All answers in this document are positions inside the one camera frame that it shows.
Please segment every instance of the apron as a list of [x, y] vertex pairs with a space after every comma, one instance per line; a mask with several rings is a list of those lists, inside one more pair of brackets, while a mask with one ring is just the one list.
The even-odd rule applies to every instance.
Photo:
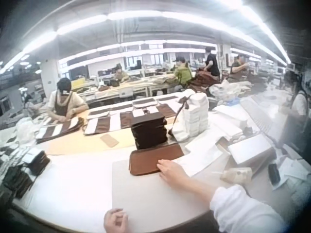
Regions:
[[68, 101], [67, 101], [67, 104], [66, 104], [65, 106], [59, 106], [59, 105], [57, 104], [58, 93], [56, 93], [56, 96], [55, 96], [55, 103], [54, 103], [54, 109], [55, 109], [57, 115], [59, 115], [59, 116], [64, 116], [64, 117], [67, 115], [68, 105], [69, 105], [71, 96], [72, 96], [72, 92], [71, 92], [70, 95], [69, 95], [69, 99], [68, 99]]

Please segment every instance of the leather wallet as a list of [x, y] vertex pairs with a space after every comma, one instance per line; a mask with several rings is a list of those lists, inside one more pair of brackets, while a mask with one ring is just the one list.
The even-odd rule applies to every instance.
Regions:
[[157, 163], [160, 159], [174, 160], [184, 153], [177, 143], [144, 150], [135, 150], [130, 155], [130, 173], [134, 176], [158, 172]]

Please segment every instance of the white sleeve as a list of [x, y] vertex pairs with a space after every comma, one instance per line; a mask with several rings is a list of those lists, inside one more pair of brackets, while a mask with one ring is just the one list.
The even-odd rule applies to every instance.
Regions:
[[298, 94], [296, 98], [294, 99], [292, 109], [296, 111], [300, 116], [306, 116], [307, 115], [307, 101], [304, 95]]
[[50, 94], [49, 102], [48, 102], [48, 108], [53, 111], [54, 106], [55, 106], [55, 100], [56, 100], [56, 92], [57, 91], [52, 91]]
[[271, 206], [250, 198], [239, 185], [218, 188], [210, 209], [214, 211], [220, 232], [282, 233], [286, 227]]
[[75, 92], [72, 93], [71, 98], [73, 101], [74, 108], [80, 107], [81, 105], [85, 103], [84, 100]]

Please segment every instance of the brown and white striped pattern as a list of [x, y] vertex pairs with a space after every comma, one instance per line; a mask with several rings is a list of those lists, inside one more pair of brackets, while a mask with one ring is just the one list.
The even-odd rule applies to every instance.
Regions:
[[44, 138], [49, 138], [49, 137], [55, 137], [77, 126], [78, 121], [79, 119], [77, 117], [74, 117], [70, 121], [66, 121], [62, 124], [41, 127], [41, 129], [39, 130], [39, 133], [36, 135], [35, 138], [44, 139]]
[[[180, 104], [174, 102], [171, 106], [162, 104], [160, 106], [147, 107], [145, 110], [147, 110], [149, 114], [161, 112], [166, 118], [169, 118], [176, 115], [179, 107]], [[91, 119], [87, 124], [84, 134], [92, 135], [129, 128], [134, 117], [139, 117], [144, 114], [144, 109], [136, 109], [131, 112], [117, 113], [105, 118]]]

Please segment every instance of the white paper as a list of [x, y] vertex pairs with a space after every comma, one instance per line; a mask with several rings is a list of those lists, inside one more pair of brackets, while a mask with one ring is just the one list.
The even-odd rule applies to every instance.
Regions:
[[92, 119], [88, 121], [86, 130], [84, 131], [84, 134], [93, 134], [95, 133], [96, 126], [98, 123], [98, 118]]

